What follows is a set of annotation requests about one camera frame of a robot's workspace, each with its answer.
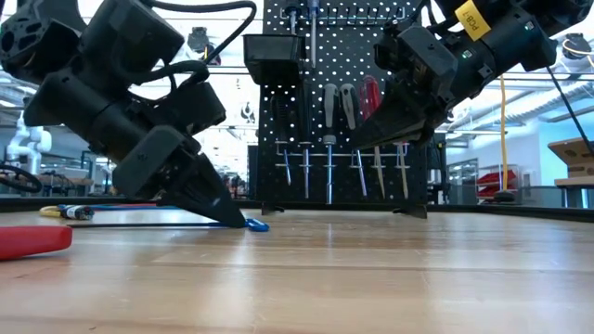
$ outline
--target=cardboard box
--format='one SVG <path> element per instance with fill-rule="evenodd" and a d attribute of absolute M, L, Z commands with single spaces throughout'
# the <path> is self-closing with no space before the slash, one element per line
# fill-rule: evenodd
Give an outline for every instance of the cardboard box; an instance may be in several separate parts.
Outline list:
<path fill-rule="evenodd" d="M 594 176 L 594 157 L 581 137 L 550 143 L 549 149 L 567 164 L 569 178 Z"/>

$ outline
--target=wooden tabletop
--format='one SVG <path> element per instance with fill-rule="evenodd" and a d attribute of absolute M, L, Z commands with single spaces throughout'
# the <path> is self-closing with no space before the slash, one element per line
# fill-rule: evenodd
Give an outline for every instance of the wooden tabletop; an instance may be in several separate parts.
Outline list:
<path fill-rule="evenodd" d="M 200 220 L 180 211 L 95 219 Z M 67 251 L 0 263 L 0 333 L 594 331 L 594 225 L 380 212 L 262 220 L 268 233 L 75 230 Z M 33 212 L 0 222 L 57 221 Z"/>

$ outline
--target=blue clip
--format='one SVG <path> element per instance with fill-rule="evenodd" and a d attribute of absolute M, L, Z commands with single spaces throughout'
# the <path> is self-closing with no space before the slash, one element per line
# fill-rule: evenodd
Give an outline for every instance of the blue clip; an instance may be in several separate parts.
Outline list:
<path fill-rule="evenodd" d="M 245 226 L 253 232 L 268 232 L 270 226 L 268 224 L 262 223 L 257 219 L 248 218 L 245 220 Z"/>

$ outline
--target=red screwdriver handle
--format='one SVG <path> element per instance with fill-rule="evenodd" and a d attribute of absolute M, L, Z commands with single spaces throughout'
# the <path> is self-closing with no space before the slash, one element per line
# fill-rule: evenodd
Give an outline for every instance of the red screwdriver handle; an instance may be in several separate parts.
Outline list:
<path fill-rule="evenodd" d="M 363 119 L 369 118 L 373 112 L 380 106 L 380 86 L 378 81 L 371 75 L 363 78 L 361 87 L 361 109 L 363 110 Z"/>

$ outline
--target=red block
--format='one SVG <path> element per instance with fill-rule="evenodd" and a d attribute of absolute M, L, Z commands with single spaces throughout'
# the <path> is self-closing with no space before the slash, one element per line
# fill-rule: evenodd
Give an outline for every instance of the red block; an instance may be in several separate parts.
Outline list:
<path fill-rule="evenodd" d="M 67 226 L 0 227 L 0 260 L 66 250 L 72 244 Z"/>

